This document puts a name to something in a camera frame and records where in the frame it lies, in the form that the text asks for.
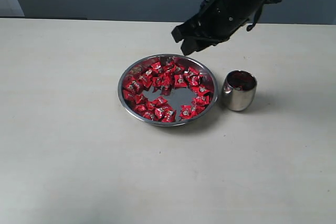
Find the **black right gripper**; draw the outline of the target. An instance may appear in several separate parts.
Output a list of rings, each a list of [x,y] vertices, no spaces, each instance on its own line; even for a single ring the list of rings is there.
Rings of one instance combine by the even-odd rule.
[[[228,40],[263,1],[209,0],[197,15],[177,25],[171,35],[175,42],[183,40],[181,51],[184,56],[203,51]]]

